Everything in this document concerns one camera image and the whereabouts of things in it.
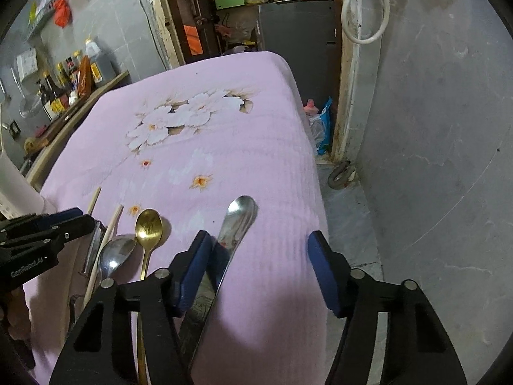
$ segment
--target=refrigerator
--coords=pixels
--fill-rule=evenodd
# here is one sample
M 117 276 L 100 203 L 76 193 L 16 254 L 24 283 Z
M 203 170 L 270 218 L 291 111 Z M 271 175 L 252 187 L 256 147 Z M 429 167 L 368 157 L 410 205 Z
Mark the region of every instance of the refrigerator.
M 282 56 L 290 66 L 301 101 L 322 107 L 339 84 L 335 45 L 335 2 L 284 0 L 258 6 L 258 49 Z

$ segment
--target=green box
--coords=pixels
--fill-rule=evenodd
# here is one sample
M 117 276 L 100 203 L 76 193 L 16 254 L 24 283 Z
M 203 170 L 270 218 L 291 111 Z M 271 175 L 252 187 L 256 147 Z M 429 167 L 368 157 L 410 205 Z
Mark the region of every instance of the green box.
M 221 10 L 222 8 L 237 7 L 245 5 L 246 0 L 214 0 L 215 8 Z

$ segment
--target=floral tablecloth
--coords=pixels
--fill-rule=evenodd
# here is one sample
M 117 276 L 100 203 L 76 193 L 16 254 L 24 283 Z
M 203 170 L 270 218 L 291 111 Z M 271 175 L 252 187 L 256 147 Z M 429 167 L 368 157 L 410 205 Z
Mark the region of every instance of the floral tablecloth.
M 124 205 L 117 234 L 156 209 L 171 234 L 149 272 L 167 267 L 198 230 L 219 233 L 228 204 L 252 196 L 258 216 L 234 256 L 198 350 L 197 385 L 315 385 L 325 379 L 326 315 L 306 256 L 307 236 L 326 218 L 312 140 L 286 62 L 272 53 L 205 60 L 103 96 L 58 158 L 42 194 L 58 210 L 86 209 L 107 224 Z M 68 323 L 68 297 L 86 241 L 25 285 L 33 323 L 34 375 L 48 383 Z M 138 278 L 136 250 L 116 275 Z

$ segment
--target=white plastic container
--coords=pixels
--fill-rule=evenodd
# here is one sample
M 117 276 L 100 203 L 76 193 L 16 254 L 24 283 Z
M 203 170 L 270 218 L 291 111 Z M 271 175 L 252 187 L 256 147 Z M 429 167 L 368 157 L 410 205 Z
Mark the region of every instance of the white plastic container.
M 8 219 L 55 213 L 55 207 L 25 180 L 5 152 L 0 152 L 0 212 Z
M 86 40 L 86 55 L 89 56 L 91 61 L 91 72 L 97 87 L 102 87 L 116 78 L 116 73 L 109 58 L 91 39 Z

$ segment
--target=white hose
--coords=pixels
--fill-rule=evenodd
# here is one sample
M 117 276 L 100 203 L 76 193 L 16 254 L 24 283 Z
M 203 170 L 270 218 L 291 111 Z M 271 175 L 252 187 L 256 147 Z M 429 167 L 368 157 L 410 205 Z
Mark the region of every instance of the white hose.
M 349 40 L 358 45 L 368 45 L 369 43 L 373 43 L 378 40 L 381 35 L 385 32 L 386 27 L 388 26 L 388 20 L 390 19 L 390 0 L 383 0 L 383 22 L 381 23 L 378 32 L 374 34 L 374 36 L 369 37 L 368 39 L 358 39 L 354 37 L 349 30 L 349 25 L 347 22 L 347 14 L 349 12 L 349 6 L 351 5 L 351 0 L 344 0 L 344 4 L 342 5 L 342 30 L 347 35 Z

